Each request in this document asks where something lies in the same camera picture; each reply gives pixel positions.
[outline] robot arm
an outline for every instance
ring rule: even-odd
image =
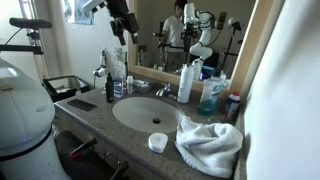
[[[193,3],[186,4],[184,8],[184,30],[186,35],[191,35],[195,30],[202,31],[199,42],[190,48],[190,54],[199,56],[203,62],[212,54],[212,49],[207,47],[210,43],[212,29],[215,28],[215,17],[212,13],[198,11]]]
[[[107,6],[110,16],[114,18],[111,21],[111,27],[113,35],[117,36],[121,45],[126,45],[123,37],[123,31],[127,30],[131,34],[133,44],[138,43],[138,22],[133,13],[129,13],[129,9],[126,0],[90,0],[84,6],[83,9],[86,12],[97,12],[97,6],[103,8]]]

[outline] granite countertop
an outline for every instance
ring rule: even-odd
[[[123,125],[114,117],[112,107],[118,101],[136,96],[157,98],[154,90],[143,95],[138,93],[133,93],[132,95],[126,94],[120,99],[115,98],[112,103],[106,102],[106,97],[101,93],[102,91],[102,88],[92,90],[57,102],[55,103],[55,106],[58,110],[77,120],[89,131],[102,137],[106,142],[110,143],[118,150],[125,152],[131,158],[135,159],[163,179],[222,179],[197,171],[184,162],[174,145],[176,132],[167,133],[169,138],[167,146],[163,153],[158,154],[148,149],[148,138],[151,135],[150,133],[131,129]],[[87,112],[67,104],[68,101],[75,98],[95,104],[97,107]],[[188,104],[183,105],[168,97],[158,98],[176,105],[194,122],[204,124],[217,122],[217,119],[215,118],[208,119],[198,115],[196,108],[198,102],[191,101]]]

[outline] mirror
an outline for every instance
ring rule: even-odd
[[[139,0],[130,0],[128,2],[131,12],[136,13],[138,6],[137,1]],[[226,98],[230,92],[233,91],[239,91],[244,94],[244,98],[246,97],[245,94],[249,91],[258,64],[276,22],[278,16],[277,13],[280,12],[279,9],[281,9],[281,3],[278,3],[278,1],[256,1],[239,51],[236,65],[230,79],[229,87],[221,91],[221,97]],[[179,76],[143,66],[137,66],[137,48],[137,45],[128,41],[128,68],[131,73],[179,85]],[[202,88],[202,82],[193,81],[192,90],[201,92]]]
[[[163,60],[160,58],[160,48],[162,48],[161,46],[163,46],[164,44],[167,44],[165,48],[169,48],[169,51],[181,52],[178,53],[178,57],[180,58],[180,61],[183,62],[183,64],[191,63],[195,58],[198,57],[190,55],[189,49],[192,45],[196,44],[199,41],[199,38],[201,36],[200,31],[198,31],[198,38],[190,37],[190,44],[186,43],[185,46],[183,46],[183,40],[180,39],[182,47],[170,48],[168,46],[169,41],[167,41],[166,43],[161,42],[159,41],[159,39],[161,38],[159,38],[159,36],[154,36],[153,34],[161,34],[161,22],[163,23],[167,18],[171,17],[175,13],[175,0],[136,1],[137,8],[135,13],[140,26],[140,30],[139,43],[137,45],[137,61],[135,65],[141,65],[152,69],[158,69],[160,67],[160,69],[163,69],[167,73],[172,73],[179,76],[182,63],[179,63],[178,65],[167,64],[167,67],[165,68],[162,63]],[[237,60],[237,55],[242,44],[242,40],[245,35],[245,31],[249,23],[255,0],[189,0],[189,2],[194,3],[196,10],[209,11],[210,13],[214,14],[216,18],[220,18],[220,16],[222,15],[220,15],[220,13],[226,13],[226,17],[224,18],[225,20],[222,21],[223,29],[221,31],[217,28],[212,30],[210,42],[213,42],[216,38],[217,39],[214,43],[212,43],[211,46],[209,46],[213,50],[213,53],[211,57],[204,61],[204,66],[215,68],[217,66],[221,67],[222,64],[224,64],[223,72],[226,74],[227,79],[230,79]],[[228,21],[231,18],[233,18],[232,24],[234,24],[235,22],[239,22],[237,24],[238,26],[230,26],[228,28]]]

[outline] white robot body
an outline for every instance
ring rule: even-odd
[[[0,59],[0,171],[7,179],[70,179],[48,135],[54,113],[46,90]]]

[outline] smartphone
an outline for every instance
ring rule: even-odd
[[[67,104],[69,104],[70,106],[74,106],[76,108],[82,109],[84,111],[90,111],[91,109],[96,107],[96,105],[82,101],[80,99],[74,99],[74,100],[68,101]]]

